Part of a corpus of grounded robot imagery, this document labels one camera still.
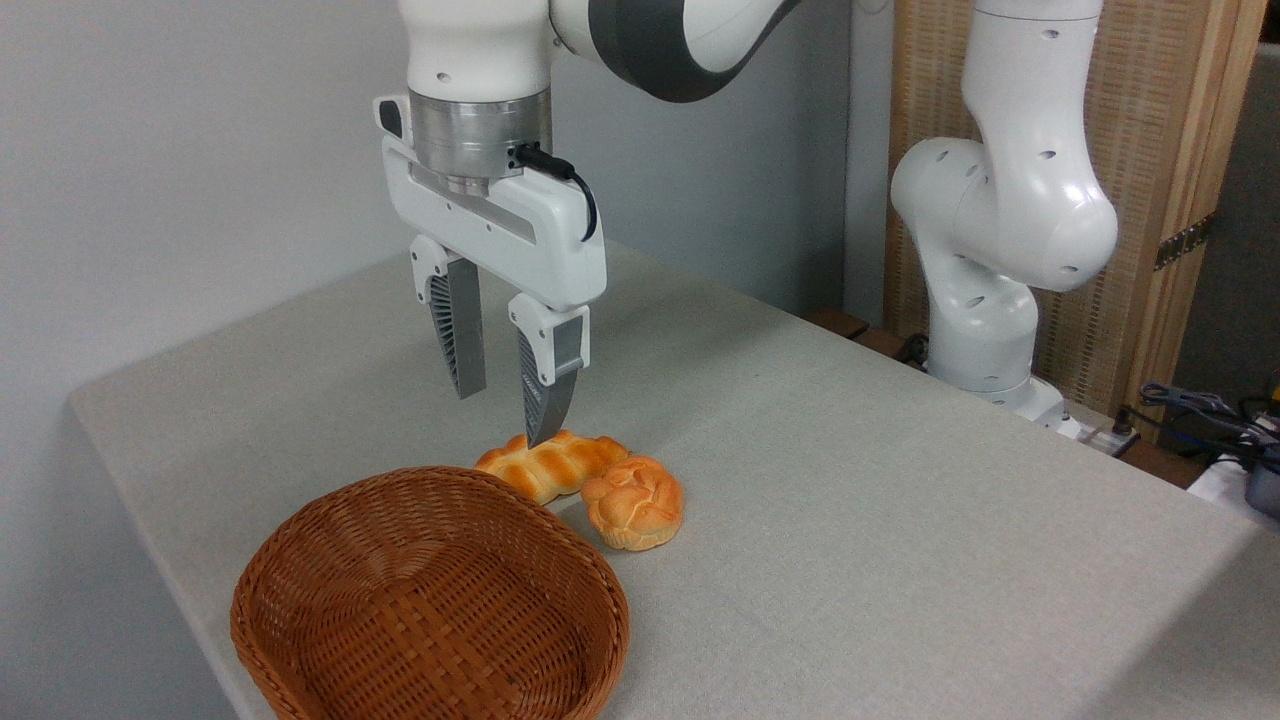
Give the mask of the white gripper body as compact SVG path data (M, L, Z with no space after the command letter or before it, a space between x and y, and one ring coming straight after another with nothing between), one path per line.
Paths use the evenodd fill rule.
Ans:
M408 96L375 101L390 201L410 228L557 311L605 292L603 229L584 238L590 214L576 184L526 170L485 196L457 193L419 163L410 119Z

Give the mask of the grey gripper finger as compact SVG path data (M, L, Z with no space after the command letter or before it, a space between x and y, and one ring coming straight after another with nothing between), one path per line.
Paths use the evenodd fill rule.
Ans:
M477 266L425 234L410 245L413 287L428 307L460 398L486 388Z
M590 365L590 309L561 313L518 293L508 314L518 332L525 436L534 448L562 429L577 374Z

